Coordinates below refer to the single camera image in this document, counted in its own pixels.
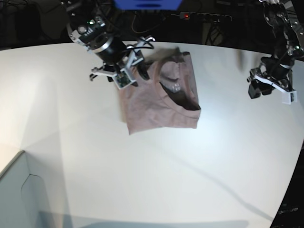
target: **power strip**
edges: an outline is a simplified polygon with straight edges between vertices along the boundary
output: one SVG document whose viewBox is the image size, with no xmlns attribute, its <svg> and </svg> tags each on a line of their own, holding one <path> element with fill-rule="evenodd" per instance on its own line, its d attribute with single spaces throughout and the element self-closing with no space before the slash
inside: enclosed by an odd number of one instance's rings
<svg viewBox="0 0 304 228">
<path fill-rule="evenodd" d="M 210 13 L 180 12 L 180 19 L 190 20 L 196 17 L 201 22 L 232 22 L 232 16 Z"/>
</svg>

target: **brown t-shirt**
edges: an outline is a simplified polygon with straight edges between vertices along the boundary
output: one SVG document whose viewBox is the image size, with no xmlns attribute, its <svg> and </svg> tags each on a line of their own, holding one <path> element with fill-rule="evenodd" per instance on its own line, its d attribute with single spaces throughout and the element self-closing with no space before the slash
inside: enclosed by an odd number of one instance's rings
<svg viewBox="0 0 304 228">
<path fill-rule="evenodd" d="M 155 61 L 147 72 L 146 81 L 134 68 L 138 87 L 119 91 L 129 134 L 158 127 L 196 128 L 200 106 L 190 53 Z"/>
</svg>

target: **black cable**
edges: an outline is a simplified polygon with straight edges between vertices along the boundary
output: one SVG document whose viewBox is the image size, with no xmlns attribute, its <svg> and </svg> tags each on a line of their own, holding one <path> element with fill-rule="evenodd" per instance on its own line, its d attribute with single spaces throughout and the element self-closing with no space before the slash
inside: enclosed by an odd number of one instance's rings
<svg viewBox="0 0 304 228">
<path fill-rule="evenodd" d="M 151 49 L 151 48 L 150 47 L 130 47 L 130 48 L 127 48 L 126 50 L 123 50 L 121 53 L 132 51 L 132 50 L 137 50 L 137 49 Z"/>
<path fill-rule="evenodd" d="M 211 36 L 214 36 L 214 35 L 217 34 L 217 33 L 219 33 L 219 30 L 218 30 L 218 28 L 216 27 L 216 28 L 212 31 Z"/>
<path fill-rule="evenodd" d="M 206 38 L 206 41 L 205 41 L 205 45 L 207 45 L 208 40 L 211 40 L 211 33 L 212 33 L 212 31 L 213 31 L 214 29 L 215 29 L 214 24 L 212 24 L 212 25 L 210 26 L 210 28 L 209 28 L 209 32 L 208 32 L 208 35 L 207 35 L 207 38 Z"/>
<path fill-rule="evenodd" d="M 21 1 L 23 1 L 23 2 L 25 2 L 25 3 L 27 3 L 27 4 L 29 3 L 28 0 L 21 0 Z"/>
<path fill-rule="evenodd" d="M 211 42 L 211 45 L 214 46 L 214 42 L 217 40 L 217 38 L 220 36 L 220 32 L 217 33 L 217 35 L 215 36 L 215 38 L 213 39 L 213 41 Z"/>
<path fill-rule="evenodd" d="M 134 22 L 135 22 L 135 19 L 136 19 L 136 15 L 134 15 L 134 18 L 133 18 L 133 21 L 132 21 L 132 24 L 131 24 L 131 29 L 132 29 L 132 31 L 133 31 L 134 33 L 136 33 L 136 34 L 142 34 L 142 33 L 150 32 L 150 31 L 152 31 L 152 30 L 158 28 L 160 25 L 162 25 L 162 23 L 163 23 L 167 18 L 165 18 L 165 20 L 161 21 L 160 23 L 158 23 L 157 25 L 153 26 L 152 28 L 149 28 L 149 29 L 147 29 L 147 30 L 145 30 L 145 31 L 141 31 L 141 32 L 135 31 L 135 29 L 134 29 Z"/>
<path fill-rule="evenodd" d="M 14 7 L 16 7 L 17 9 L 19 9 L 18 6 L 17 6 L 18 4 L 10 3 L 10 2 L 7 2 L 7 1 L 0 1 L 0 2 L 9 4 L 9 6 L 14 6 Z"/>
<path fill-rule="evenodd" d="M 28 2 L 26 0 L 21 0 L 23 1 L 24 3 L 20 3 L 20 2 L 11 2 L 12 0 L 8 0 L 7 2 L 8 3 L 12 3 L 12 4 L 25 4 L 25 5 L 28 5 Z"/>
<path fill-rule="evenodd" d="M 13 3 L 14 5 L 24 5 L 24 6 L 27 6 L 28 4 L 26 3 Z"/>
<path fill-rule="evenodd" d="M 282 57 L 279 58 L 279 60 L 275 63 L 275 65 L 272 67 L 269 75 L 272 76 L 273 71 L 279 66 L 279 64 L 281 63 L 281 61 L 283 60 L 283 58 L 287 55 L 289 50 L 289 47 L 287 48 L 286 52 L 282 55 Z"/>
<path fill-rule="evenodd" d="M 118 26 L 116 26 L 110 19 L 108 19 L 108 18 L 106 17 L 105 12 L 101 9 L 101 7 L 100 7 L 99 9 L 100 9 L 101 16 L 103 16 L 103 18 L 104 18 L 109 24 L 111 24 L 114 28 L 116 28 L 118 31 L 120 31 L 120 32 L 122 32 L 122 33 L 124 33 L 124 34 L 126 34 L 126 35 L 128 35 L 128 36 L 132 36 L 132 37 L 134 37 L 135 39 L 140 39 L 140 40 L 143 41 L 145 44 L 147 44 L 147 45 L 150 46 L 149 49 L 154 49 L 153 44 L 151 44 L 149 41 L 146 41 L 145 39 L 143 39 L 143 38 L 141 38 L 141 37 L 134 36 L 133 34 L 131 34 L 131 33 L 127 32 L 127 31 L 125 31 L 125 30 L 119 28 Z"/>
<path fill-rule="evenodd" d="M 58 4 L 58 5 L 54 6 L 53 8 L 44 12 L 38 3 L 36 3 L 35 5 L 38 6 L 38 8 L 40 9 L 42 14 L 47 14 L 47 13 L 52 12 L 53 10 L 57 9 L 58 7 L 62 6 L 61 4 Z"/>
<path fill-rule="evenodd" d="M 198 13 L 198 12 L 200 12 L 200 11 L 201 11 L 201 9 L 203 8 L 203 4 L 201 3 L 201 1 L 200 1 L 200 0 L 196 0 L 196 2 L 198 2 L 198 3 L 199 3 L 199 9 L 198 9 L 198 11 L 196 11 L 196 13 Z"/>
<path fill-rule="evenodd" d="M 293 13 L 293 12 L 287 12 L 287 14 L 290 14 L 290 15 L 295 15 L 295 16 L 298 16 L 296 13 Z"/>
<path fill-rule="evenodd" d="M 53 44 L 55 44 L 56 42 L 49 37 L 42 29 L 41 29 L 41 35 L 44 37 L 44 39 L 48 39 L 49 41 L 51 41 Z"/>
</svg>

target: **cable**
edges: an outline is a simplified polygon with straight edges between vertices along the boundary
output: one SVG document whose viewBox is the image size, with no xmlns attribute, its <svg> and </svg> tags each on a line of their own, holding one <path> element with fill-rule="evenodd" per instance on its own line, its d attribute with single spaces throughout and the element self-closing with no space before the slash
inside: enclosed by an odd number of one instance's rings
<svg viewBox="0 0 304 228">
<path fill-rule="evenodd" d="M 215 36 L 215 38 L 213 39 L 213 41 L 211 42 L 211 45 L 214 46 L 214 42 L 217 40 L 217 38 L 220 36 L 220 32 L 218 32 L 218 34 Z"/>
<path fill-rule="evenodd" d="M 116 26 L 110 19 L 108 19 L 106 16 L 105 16 L 105 13 L 103 12 L 103 10 L 101 9 L 101 7 L 99 8 L 100 9 L 100 13 L 101 13 L 101 16 L 103 16 L 103 18 L 109 23 L 111 24 L 114 28 L 116 28 L 118 31 L 126 34 L 126 35 L 129 35 L 129 36 L 132 36 L 136 39 L 140 39 L 141 41 L 143 41 L 145 44 L 149 45 L 150 46 L 150 49 L 154 49 L 154 46 L 153 44 L 151 44 L 149 41 L 146 41 L 145 39 L 141 38 L 141 37 L 137 37 L 137 36 L 134 36 L 133 34 L 125 31 L 125 30 L 122 30 L 120 29 L 118 26 Z"/>
<path fill-rule="evenodd" d="M 21 1 L 23 1 L 26 5 L 28 5 L 28 2 L 26 1 L 26 0 L 21 0 Z"/>
<path fill-rule="evenodd" d="M 208 35 L 207 35 L 207 37 L 206 37 L 205 45 L 207 45 L 208 40 L 210 40 L 210 41 L 212 42 L 212 40 L 211 40 L 211 33 L 212 33 L 212 31 L 213 31 L 214 29 L 215 29 L 214 24 L 211 24 L 211 26 L 210 26 L 210 28 L 209 28 Z"/>
<path fill-rule="evenodd" d="M 53 8 L 51 8 L 51 9 L 49 9 L 49 10 L 47 10 L 47 11 L 44 12 L 42 10 L 41 6 L 37 2 L 30 3 L 30 5 L 36 5 L 39 8 L 39 10 L 40 10 L 40 12 L 42 14 L 48 14 L 49 12 L 51 12 L 51 11 L 57 9 L 58 7 L 62 6 L 61 4 L 58 4 L 58 5 L 54 6 Z"/>
<path fill-rule="evenodd" d="M 19 5 L 19 4 L 10 3 L 10 2 L 7 2 L 7 1 L 0 1 L 0 2 L 9 4 L 9 6 L 14 6 L 14 7 L 16 7 L 17 9 L 19 9 L 19 8 L 17 7 L 17 5 Z"/>
<path fill-rule="evenodd" d="M 211 36 L 214 36 L 215 34 L 221 33 L 221 31 L 216 26 L 215 29 L 212 31 Z"/>
<path fill-rule="evenodd" d="M 200 0 L 195 0 L 195 1 L 199 3 L 199 9 L 198 9 L 198 11 L 196 11 L 196 13 L 198 13 L 198 12 L 200 12 L 201 9 L 203 8 L 203 3 L 201 3 Z"/>
<path fill-rule="evenodd" d="M 272 67 L 269 75 L 272 76 L 273 71 L 278 67 L 278 65 L 281 63 L 281 61 L 283 60 L 283 58 L 287 55 L 289 50 L 289 47 L 287 48 L 286 52 L 282 55 L 282 57 L 279 58 L 279 60 L 276 62 L 276 64 Z"/>
<path fill-rule="evenodd" d="M 55 44 L 56 42 L 49 37 L 42 29 L 41 29 L 41 35 L 44 37 L 44 39 L 48 39 L 49 41 L 51 41 L 53 44 Z"/>
<path fill-rule="evenodd" d="M 132 50 L 137 50 L 137 49 L 151 49 L 150 47 L 131 47 L 127 48 L 126 50 L 123 50 L 121 53 L 132 51 Z"/>
<path fill-rule="evenodd" d="M 134 18 L 133 18 L 133 21 L 132 21 L 132 24 L 131 24 L 131 29 L 132 29 L 132 31 L 133 31 L 134 33 L 136 33 L 136 34 L 142 34 L 142 33 L 150 32 L 150 31 L 156 29 L 157 27 L 159 27 L 159 26 L 164 22 L 164 21 L 162 21 L 162 22 L 159 23 L 158 25 L 156 25 L 156 26 L 154 26 L 154 27 L 152 27 L 152 28 L 150 28 L 150 29 L 147 29 L 147 30 L 145 30 L 145 31 L 137 32 L 137 31 L 135 31 L 135 29 L 134 29 L 134 22 L 135 22 L 135 19 L 136 19 L 136 15 L 134 15 Z"/>
</svg>

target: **table surface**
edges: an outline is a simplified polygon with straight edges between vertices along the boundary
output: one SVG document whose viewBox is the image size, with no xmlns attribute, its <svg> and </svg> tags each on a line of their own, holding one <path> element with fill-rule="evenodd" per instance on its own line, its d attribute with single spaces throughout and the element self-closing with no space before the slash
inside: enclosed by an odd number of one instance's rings
<svg viewBox="0 0 304 228">
<path fill-rule="evenodd" d="M 202 108 L 196 130 L 129 136 L 114 84 L 89 81 L 100 59 L 57 44 L 0 52 L 0 144 L 28 153 L 57 227 L 268 228 L 304 138 L 304 63 L 294 67 L 299 102 L 285 105 L 278 91 L 247 94 L 262 54 L 155 47 L 147 58 L 191 53 Z"/>
</svg>

